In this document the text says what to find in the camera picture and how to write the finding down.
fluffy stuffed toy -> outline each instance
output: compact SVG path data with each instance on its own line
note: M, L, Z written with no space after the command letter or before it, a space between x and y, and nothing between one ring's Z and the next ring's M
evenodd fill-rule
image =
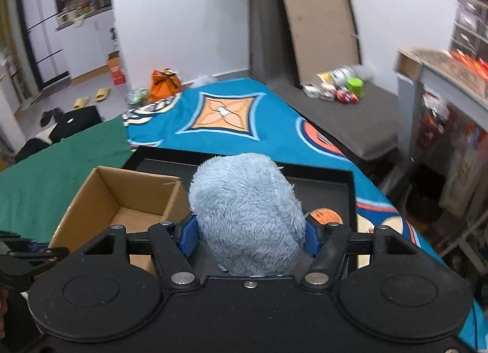
M189 201L200 237L233 275L286 274L302 249L301 204L265 155L206 161L193 177Z

silver bolt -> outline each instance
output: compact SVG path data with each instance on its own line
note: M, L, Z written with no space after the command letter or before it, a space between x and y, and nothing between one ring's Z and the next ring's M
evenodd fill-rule
M258 283L256 283L255 281L245 281L244 282L244 287L246 287L246 288L253 289L253 288L256 288L257 286L258 286Z
M190 284L195 280L195 275L190 272L178 272L172 275L171 281L175 284Z
M305 276L305 281L314 286L321 286L329 281L329 276L325 273L311 272Z

patterned blue cloth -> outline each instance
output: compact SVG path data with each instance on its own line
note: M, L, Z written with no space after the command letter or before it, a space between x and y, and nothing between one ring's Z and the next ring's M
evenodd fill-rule
M189 89L127 112L123 119L134 148L145 145L220 155L256 152L276 162L350 170L356 188L358 231L389 225L440 260L352 162L266 86L252 79ZM366 264L368 258L359 262ZM487 349L488 326L479 306L473 307L460 337L473 348Z

green cloth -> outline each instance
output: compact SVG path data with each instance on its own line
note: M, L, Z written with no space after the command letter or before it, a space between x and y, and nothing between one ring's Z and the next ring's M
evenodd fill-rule
M121 117L62 140L0 173L0 230L49 242L90 171L131 155Z

orange plastic bag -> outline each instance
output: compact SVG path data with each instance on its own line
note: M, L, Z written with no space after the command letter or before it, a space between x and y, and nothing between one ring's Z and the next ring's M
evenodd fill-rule
M156 71L152 75L152 85L149 91L151 102L163 100L181 91L181 82L176 73L171 70Z

